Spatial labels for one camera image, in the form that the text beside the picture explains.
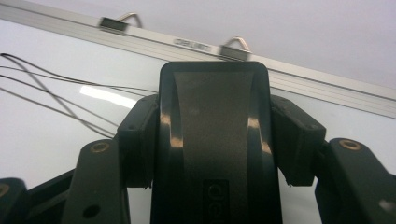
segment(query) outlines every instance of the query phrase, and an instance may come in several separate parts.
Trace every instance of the circular screw hole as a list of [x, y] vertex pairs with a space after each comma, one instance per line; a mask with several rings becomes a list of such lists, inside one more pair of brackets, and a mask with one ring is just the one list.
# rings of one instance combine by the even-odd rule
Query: circular screw hole
[[94, 153], [103, 152], [103, 151], [106, 151], [109, 147], [110, 147], [110, 145], [105, 142], [96, 143], [95, 145], [93, 145], [91, 147], [91, 152], [94, 152]]
[[360, 150], [361, 149], [361, 144], [351, 141], [351, 140], [347, 140], [347, 139], [340, 140], [340, 145], [344, 148], [349, 149], [349, 150]]
[[96, 217], [100, 212], [100, 207], [98, 205], [91, 205], [84, 210], [82, 214], [85, 218]]

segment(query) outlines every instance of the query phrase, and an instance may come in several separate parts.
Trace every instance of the screw hole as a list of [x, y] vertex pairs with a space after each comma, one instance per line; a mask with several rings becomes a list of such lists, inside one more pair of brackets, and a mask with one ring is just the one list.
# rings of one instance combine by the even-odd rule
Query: screw hole
[[85, 218], [96, 217], [100, 212], [100, 207], [98, 205], [91, 205], [84, 210], [82, 214]]

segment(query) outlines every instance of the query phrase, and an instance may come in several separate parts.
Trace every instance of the black panel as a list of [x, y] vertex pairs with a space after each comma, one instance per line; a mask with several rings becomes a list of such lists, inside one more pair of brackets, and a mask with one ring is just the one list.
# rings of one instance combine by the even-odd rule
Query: black panel
[[311, 186], [314, 151], [324, 144], [326, 129], [292, 101], [272, 95], [276, 164], [293, 186]]
[[[269, 95], [260, 63], [163, 68], [151, 223], [281, 222]], [[208, 201], [207, 181], [226, 182], [227, 200]]]

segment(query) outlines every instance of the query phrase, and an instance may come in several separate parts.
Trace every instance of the whiteboard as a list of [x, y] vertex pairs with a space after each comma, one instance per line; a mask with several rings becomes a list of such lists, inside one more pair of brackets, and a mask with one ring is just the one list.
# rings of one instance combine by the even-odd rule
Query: whiteboard
[[[19, 56], [52, 72], [103, 84], [132, 86], [156, 91], [166, 61], [113, 49], [75, 38], [56, 35], [0, 21], [1, 51]], [[0, 65], [14, 66], [0, 59]], [[23, 73], [0, 68], [0, 74], [34, 83]], [[40, 78], [53, 92], [120, 123], [129, 108], [80, 93], [81, 85]], [[1, 79], [0, 87], [61, 109], [48, 95]], [[110, 91], [132, 100], [132, 94]], [[271, 89], [272, 94], [292, 100], [328, 129], [327, 140], [347, 137], [370, 147], [391, 173], [396, 173], [396, 120], [348, 107]], [[115, 132], [117, 127], [76, 110], [90, 122]], [[76, 166], [78, 153], [91, 141], [102, 139], [78, 121], [56, 114], [0, 91], [0, 178], [18, 177], [28, 189]], [[279, 173], [284, 223], [320, 223], [314, 187], [290, 188]], [[130, 189], [132, 223], [149, 223], [150, 190]]]

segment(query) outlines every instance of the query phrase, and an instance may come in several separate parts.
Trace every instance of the black plastic casing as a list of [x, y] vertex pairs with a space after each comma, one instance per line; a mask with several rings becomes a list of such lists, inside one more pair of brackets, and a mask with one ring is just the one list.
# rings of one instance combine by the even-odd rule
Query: black plastic casing
[[151, 223], [282, 223], [264, 65], [168, 63], [159, 113]]

